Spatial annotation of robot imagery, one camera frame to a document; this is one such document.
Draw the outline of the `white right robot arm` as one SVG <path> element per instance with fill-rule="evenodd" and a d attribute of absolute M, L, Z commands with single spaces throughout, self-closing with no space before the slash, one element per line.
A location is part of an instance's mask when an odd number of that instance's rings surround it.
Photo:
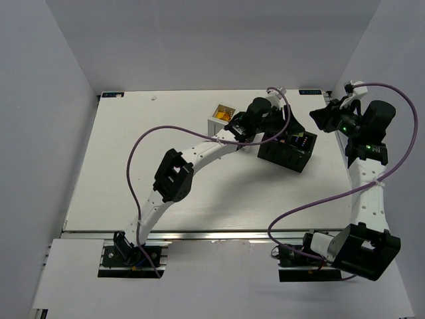
<path fill-rule="evenodd" d="M 334 237 L 315 232 L 307 247 L 337 270 L 376 281 L 401 248 L 400 239 L 391 235 L 386 221 L 384 184 L 380 181 L 388 163 L 383 138 L 396 109 L 373 100 L 358 115 L 359 106 L 359 100 L 344 108 L 332 102 L 309 113 L 321 131 L 347 136 L 345 155 L 354 194 L 349 225 Z"/>

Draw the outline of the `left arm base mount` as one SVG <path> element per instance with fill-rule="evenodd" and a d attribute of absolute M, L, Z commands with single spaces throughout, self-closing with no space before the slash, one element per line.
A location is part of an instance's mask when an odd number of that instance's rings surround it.
<path fill-rule="evenodd" d="M 125 259 L 113 244 L 104 245 L 98 268 L 98 278 L 160 279 L 165 272 L 168 248 L 150 245 L 145 246 L 144 249 L 155 268 L 138 248 L 129 258 Z"/>

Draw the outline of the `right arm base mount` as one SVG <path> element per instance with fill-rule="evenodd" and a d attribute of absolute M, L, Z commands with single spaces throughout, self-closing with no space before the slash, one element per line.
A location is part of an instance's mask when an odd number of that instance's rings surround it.
<path fill-rule="evenodd" d="M 343 279 L 341 271 L 325 261 L 296 254 L 280 245 L 275 246 L 270 255 L 278 261 L 280 282 L 339 282 Z"/>

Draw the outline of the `blue corner sticker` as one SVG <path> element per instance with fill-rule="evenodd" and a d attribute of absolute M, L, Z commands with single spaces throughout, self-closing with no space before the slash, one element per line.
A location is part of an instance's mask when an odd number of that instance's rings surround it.
<path fill-rule="evenodd" d="M 322 95 L 322 91 L 317 89 L 299 89 L 298 92 L 300 95 Z"/>
<path fill-rule="evenodd" d="M 122 98 L 124 92 L 103 92 L 101 98 Z"/>

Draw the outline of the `blue left corner sticker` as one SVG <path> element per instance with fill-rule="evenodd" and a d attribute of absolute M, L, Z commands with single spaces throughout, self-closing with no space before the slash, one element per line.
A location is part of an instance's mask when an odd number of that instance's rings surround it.
<path fill-rule="evenodd" d="M 101 98 L 122 98 L 124 92 L 103 92 Z"/>

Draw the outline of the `white two-compartment container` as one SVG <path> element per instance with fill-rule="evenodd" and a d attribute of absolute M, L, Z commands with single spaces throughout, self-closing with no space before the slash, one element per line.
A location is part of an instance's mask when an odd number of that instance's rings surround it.
<path fill-rule="evenodd" d="M 207 136 L 212 137 L 214 141 L 218 140 L 235 140 L 235 137 L 222 135 L 221 130 L 234 118 L 238 113 L 236 108 L 226 104 L 217 104 L 212 114 L 207 118 Z"/>

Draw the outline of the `aluminium front rail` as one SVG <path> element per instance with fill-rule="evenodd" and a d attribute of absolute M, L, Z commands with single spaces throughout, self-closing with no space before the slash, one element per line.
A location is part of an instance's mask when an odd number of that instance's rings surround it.
<path fill-rule="evenodd" d="M 276 239 L 303 239 L 308 230 L 274 230 L 272 236 Z M 61 239 L 103 239 L 112 240 L 113 231 L 63 231 Z M 148 235 L 148 241 L 178 241 L 178 240 L 268 240 L 266 231 L 153 231 Z"/>

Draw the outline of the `blue right corner sticker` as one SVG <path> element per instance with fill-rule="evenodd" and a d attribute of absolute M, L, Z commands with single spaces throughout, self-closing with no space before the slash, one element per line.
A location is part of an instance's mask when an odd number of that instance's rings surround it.
<path fill-rule="evenodd" d="M 300 95 L 322 95 L 322 91 L 317 89 L 299 89 L 298 92 Z"/>

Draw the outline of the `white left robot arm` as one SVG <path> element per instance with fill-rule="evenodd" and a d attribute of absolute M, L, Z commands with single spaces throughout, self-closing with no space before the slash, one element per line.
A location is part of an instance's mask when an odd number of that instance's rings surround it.
<path fill-rule="evenodd" d="M 304 131 L 288 104 L 282 105 L 279 98 L 259 97 L 214 136 L 206 136 L 200 144 L 180 152 L 171 148 L 154 175 L 148 199 L 144 204 L 136 203 L 135 221 L 125 231 L 115 232 L 115 248 L 127 264 L 135 264 L 152 228 L 172 204 L 188 196 L 198 171 L 222 156 L 253 146 L 257 134 L 263 134 L 263 142 L 267 143 Z"/>

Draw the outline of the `orange rounded lego brick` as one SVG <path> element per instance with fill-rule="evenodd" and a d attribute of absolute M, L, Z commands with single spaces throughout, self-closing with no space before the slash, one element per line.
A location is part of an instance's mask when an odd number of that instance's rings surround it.
<path fill-rule="evenodd" d="M 230 114 L 230 113 L 228 113 L 226 111 L 220 111 L 220 110 L 218 110 L 216 112 L 216 114 L 214 115 L 214 117 L 216 119 L 218 119 L 218 120 L 222 120 L 222 121 L 225 121 L 225 122 L 230 122 L 231 121 L 231 118 L 232 118 L 232 114 Z"/>

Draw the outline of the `black two-compartment container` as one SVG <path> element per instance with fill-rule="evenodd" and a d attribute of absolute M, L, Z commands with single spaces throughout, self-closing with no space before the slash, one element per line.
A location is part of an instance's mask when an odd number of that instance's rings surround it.
<path fill-rule="evenodd" d="M 316 139 L 317 135 L 310 132 L 274 139 L 260 146 L 257 157 L 301 173 L 311 158 Z"/>

